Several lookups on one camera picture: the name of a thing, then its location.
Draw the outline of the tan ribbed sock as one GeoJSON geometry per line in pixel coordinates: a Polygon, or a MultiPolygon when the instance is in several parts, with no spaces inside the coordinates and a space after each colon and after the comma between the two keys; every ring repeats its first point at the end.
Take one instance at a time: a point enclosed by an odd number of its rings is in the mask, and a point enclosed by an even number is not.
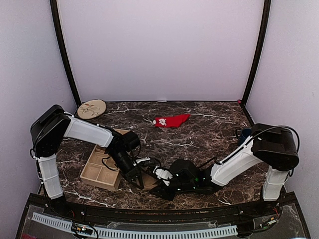
{"type": "Polygon", "coordinates": [[[142,179],[144,184],[143,190],[151,190],[156,186],[159,186],[161,183],[161,180],[159,180],[156,175],[151,172],[142,172],[142,179]]]}

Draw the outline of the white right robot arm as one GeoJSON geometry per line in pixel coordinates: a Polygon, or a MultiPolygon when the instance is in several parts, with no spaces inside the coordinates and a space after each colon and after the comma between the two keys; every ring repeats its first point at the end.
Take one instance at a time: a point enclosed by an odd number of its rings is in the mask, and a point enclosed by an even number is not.
{"type": "Polygon", "coordinates": [[[253,125],[251,134],[235,149],[212,166],[201,170],[190,160],[178,159],[169,169],[157,166],[153,173],[159,183],[150,194],[173,200],[180,193],[212,194],[256,164],[269,166],[262,187],[262,199],[254,211],[265,216],[274,207],[282,187],[299,163],[300,137],[295,129],[285,125],[253,125]]]}

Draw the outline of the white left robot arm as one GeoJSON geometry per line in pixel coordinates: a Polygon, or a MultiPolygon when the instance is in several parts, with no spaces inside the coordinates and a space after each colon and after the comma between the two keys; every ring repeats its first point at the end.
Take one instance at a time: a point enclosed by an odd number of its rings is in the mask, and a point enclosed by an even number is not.
{"type": "Polygon", "coordinates": [[[49,199],[53,200],[50,207],[59,217],[70,213],[70,205],[60,198],[63,190],[56,163],[64,138],[74,138],[104,148],[124,179],[139,189],[144,188],[141,168],[133,155],[133,150],[141,143],[133,131],[121,134],[110,127],[76,118],[60,105],[53,105],[32,124],[30,134],[33,143],[30,155],[37,161],[40,180],[49,199]]]}

